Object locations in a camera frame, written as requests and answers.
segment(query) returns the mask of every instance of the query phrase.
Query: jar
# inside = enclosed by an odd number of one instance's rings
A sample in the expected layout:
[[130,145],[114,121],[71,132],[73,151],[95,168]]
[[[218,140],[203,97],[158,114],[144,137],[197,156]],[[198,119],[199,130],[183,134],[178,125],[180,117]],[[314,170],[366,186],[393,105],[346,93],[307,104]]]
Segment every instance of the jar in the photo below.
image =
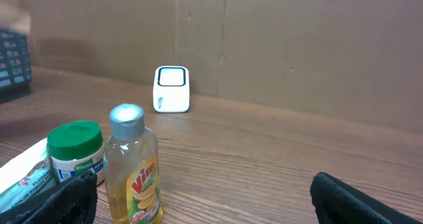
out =
[[47,137],[47,146],[59,182],[88,170],[104,180],[104,143],[100,126],[92,121],[64,124]]

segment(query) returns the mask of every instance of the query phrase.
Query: small white box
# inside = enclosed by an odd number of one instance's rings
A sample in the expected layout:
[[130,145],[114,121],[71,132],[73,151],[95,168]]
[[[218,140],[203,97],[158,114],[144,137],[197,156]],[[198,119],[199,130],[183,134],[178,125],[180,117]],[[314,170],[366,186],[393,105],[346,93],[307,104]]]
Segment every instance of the small white box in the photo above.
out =
[[190,107],[190,77],[183,66],[156,69],[153,105],[158,112],[186,112]]

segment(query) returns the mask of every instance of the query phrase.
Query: green lid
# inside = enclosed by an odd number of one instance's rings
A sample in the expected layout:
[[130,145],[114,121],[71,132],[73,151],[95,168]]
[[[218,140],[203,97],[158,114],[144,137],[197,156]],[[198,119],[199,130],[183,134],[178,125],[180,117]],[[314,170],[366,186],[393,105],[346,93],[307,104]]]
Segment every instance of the green lid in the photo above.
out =
[[95,122],[71,122],[50,132],[47,144],[52,157],[71,161],[98,151],[103,144],[103,137],[100,126]]

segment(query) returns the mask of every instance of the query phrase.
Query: black fabric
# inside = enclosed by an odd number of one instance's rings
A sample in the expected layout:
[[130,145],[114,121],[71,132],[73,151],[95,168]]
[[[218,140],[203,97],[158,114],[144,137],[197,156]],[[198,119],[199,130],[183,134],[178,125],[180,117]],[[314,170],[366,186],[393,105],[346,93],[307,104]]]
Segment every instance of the black fabric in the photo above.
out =
[[324,172],[314,177],[310,194],[320,224],[421,224]]
[[88,171],[0,214],[1,224],[93,223],[97,205],[97,175]]

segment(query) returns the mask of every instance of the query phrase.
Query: packet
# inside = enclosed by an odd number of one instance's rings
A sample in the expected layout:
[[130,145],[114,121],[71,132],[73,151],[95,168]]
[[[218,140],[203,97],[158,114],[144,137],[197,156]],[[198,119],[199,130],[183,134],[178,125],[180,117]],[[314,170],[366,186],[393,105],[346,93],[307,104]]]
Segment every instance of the packet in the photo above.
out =
[[47,138],[0,168],[0,213],[56,185],[47,151]]

